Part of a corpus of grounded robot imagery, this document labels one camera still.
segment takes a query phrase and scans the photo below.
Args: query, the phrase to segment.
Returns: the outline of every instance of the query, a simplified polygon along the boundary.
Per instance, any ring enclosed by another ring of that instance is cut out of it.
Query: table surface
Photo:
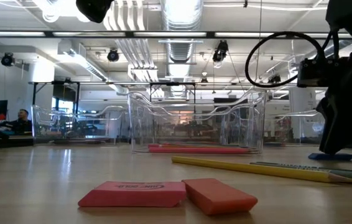
[[[249,163],[279,162],[352,169],[352,162],[307,159],[315,147],[268,148],[261,155],[196,155]],[[352,185],[286,179],[172,164],[170,154],[131,154],[123,146],[0,149],[0,223],[352,223]],[[175,208],[78,208],[108,181],[216,178],[258,198],[250,213],[208,217],[188,200]]]

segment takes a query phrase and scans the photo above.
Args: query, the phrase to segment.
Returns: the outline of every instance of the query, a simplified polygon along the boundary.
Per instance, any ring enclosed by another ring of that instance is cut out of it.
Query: man
[[[4,122],[0,124],[0,127],[11,128],[15,133],[24,133],[26,131],[32,131],[32,122],[28,120],[28,111],[20,109],[18,117],[19,119],[11,122]]]

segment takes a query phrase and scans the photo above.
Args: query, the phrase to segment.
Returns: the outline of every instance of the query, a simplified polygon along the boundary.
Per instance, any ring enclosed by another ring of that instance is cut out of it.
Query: white wall
[[[0,100],[7,100],[9,120],[17,119],[23,108],[30,112],[31,101],[27,100],[29,72],[17,67],[5,67],[0,62]]]

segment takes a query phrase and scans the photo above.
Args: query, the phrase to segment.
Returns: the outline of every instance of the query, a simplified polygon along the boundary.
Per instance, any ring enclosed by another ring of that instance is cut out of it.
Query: ceiling
[[[76,17],[60,17],[54,23],[45,22],[42,19],[42,11],[35,8],[32,1],[15,2],[11,0],[0,0],[0,29],[11,30],[105,30],[104,25],[93,22],[80,22]],[[275,32],[281,30],[293,30],[300,32],[328,32],[328,24],[325,21],[325,10],[318,11],[275,11],[254,8],[236,7],[242,1],[205,0],[200,30],[215,31],[249,31],[249,32]],[[319,0],[258,0],[248,1],[249,6],[283,7],[283,8],[308,8],[326,7],[328,1]],[[148,30],[162,30],[160,1],[144,1],[144,23]],[[95,62],[102,70],[106,71],[114,81],[130,81],[127,76],[128,61],[119,50],[118,62],[109,62],[106,59],[110,48],[117,45],[112,39],[74,39],[74,42],[83,44],[87,49],[87,57]],[[221,68],[213,68],[211,57],[219,40],[203,40],[202,44],[196,44],[193,63],[188,81],[199,82],[202,72],[207,72],[208,81],[212,82],[237,82],[238,77],[242,82],[248,82],[244,75],[244,65],[251,49],[258,43],[259,39],[251,40],[228,40],[230,54],[225,58]],[[64,62],[57,55],[57,45],[60,39],[0,39],[0,45],[25,45],[33,46],[45,54],[53,57],[57,64],[63,68],[56,69],[57,77],[71,77],[73,80],[97,81],[83,67]],[[164,44],[158,43],[157,39],[149,39],[149,49],[158,68],[159,78],[167,76],[166,51]],[[252,60],[250,64],[251,76],[266,82],[269,76],[266,72],[278,64],[277,72],[283,78],[287,78],[287,62],[292,55],[302,57],[314,49],[305,40],[270,40],[264,44],[258,54],[258,60]],[[352,46],[341,50],[341,55],[348,55]],[[90,90],[102,90],[103,86],[85,87]]]

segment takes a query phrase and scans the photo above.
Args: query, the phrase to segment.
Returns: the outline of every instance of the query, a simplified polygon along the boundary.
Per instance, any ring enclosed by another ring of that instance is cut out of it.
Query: ventilation duct
[[[203,0],[161,0],[162,23],[164,30],[193,31],[198,30],[201,23]],[[182,82],[190,72],[194,43],[168,43],[168,72],[172,81]],[[173,86],[171,91],[180,91]]]

